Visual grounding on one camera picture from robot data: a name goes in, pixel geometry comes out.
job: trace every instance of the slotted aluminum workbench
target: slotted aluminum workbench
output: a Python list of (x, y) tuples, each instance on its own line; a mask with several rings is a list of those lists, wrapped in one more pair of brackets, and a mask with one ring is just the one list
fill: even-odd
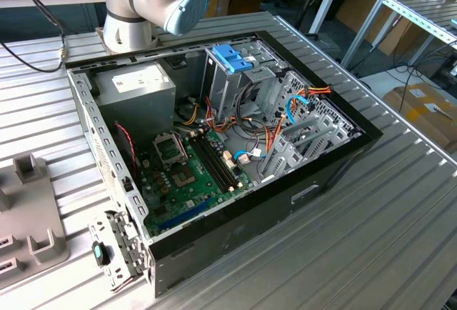
[(410, 65), (413, 65), (421, 57), (421, 54), (434, 38), (457, 49), (457, 29), (451, 26), (451, 20), (457, 19), (457, 0), (377, 0), (352, 45), (346, 52), (341, 62), (343, 67), (348, 67), (351, 63), (353, 56), (360, 47), (366, 33), (373, 26), (383, 6), (387, 6), (393, 11), (373, 41), (373, 46), (377, 46), (385, 38), (394, 21), (402, 16), (430, 34), (409, 61)]
[[(0, 309), (439, 309), (457, 287), (457, 165), (281, 18), (201, 21), (189, 37), (267, 30), (384, 135), (329, 193), (162, 298), (140, 279), (113, 295), (86, 228), (109, 196), (63, 71), (33, 73), (0, 50), (0, 161), (47, 160), (71, 255), (0, 291)], [(68, 38), (71, 59), (105, 54), (95, 34)], [(14, 44), (54, 64), (58, 39)]]

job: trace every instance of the blue pci slot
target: blue pci slot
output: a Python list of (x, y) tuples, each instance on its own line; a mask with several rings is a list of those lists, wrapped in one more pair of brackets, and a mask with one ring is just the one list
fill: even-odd
[(211, 198), (208, 198), (203, 203), (195, 206), (194, 208), (189, 209), (188, 211), (183, 212), (182, 214), (179, 214), (178, 216), (159, 224), (159, 229), (165, 230), (167, 228), (173, 228), (174, 226), (177, 226), (178, 224), (183, 223), (184, 221), (187, 221), (188, 219), (191, 219), (192, 217), (200, 214), (208, 208), (210, 200)]

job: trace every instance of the cardboard box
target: cardboard box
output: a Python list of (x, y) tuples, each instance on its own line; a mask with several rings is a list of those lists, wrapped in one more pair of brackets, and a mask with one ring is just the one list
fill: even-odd
[[(384, 96), (386, 103), (396, 111), (400, 109), (403, 90), (403, 87), (397, 87)], [(440, 114), (435, 106), (454, 120)], [(401, 115), (448, 153), (457, 150), (457, 106), (432, 86), (425, 83), (408, 86)]]

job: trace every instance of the green motherboard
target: green motherboard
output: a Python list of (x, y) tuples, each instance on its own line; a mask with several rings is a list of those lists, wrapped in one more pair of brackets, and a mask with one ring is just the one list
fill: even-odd
[[(141, 190), (149, 209), (144, 223), (155, 235), (253, 187), (238, 167), (230, 169), (224, 164), (226, 149), (214, 131), (197, 138), (185, 137), (180, 142), (187, 162), (167, 168), (153, 145), (139, 154)], [(172, 157), (173, 147), (160, 149), (167, 158)]]

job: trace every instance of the blue clip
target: blue clip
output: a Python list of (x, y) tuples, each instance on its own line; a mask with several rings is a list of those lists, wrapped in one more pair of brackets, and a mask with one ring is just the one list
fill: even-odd
[(214, 46), (213, 53), (228, 67), (231, 73), (247, 71), (253, 67), (250, 62), (244, 61), (240, 52), (233, 49), (229, 44)]

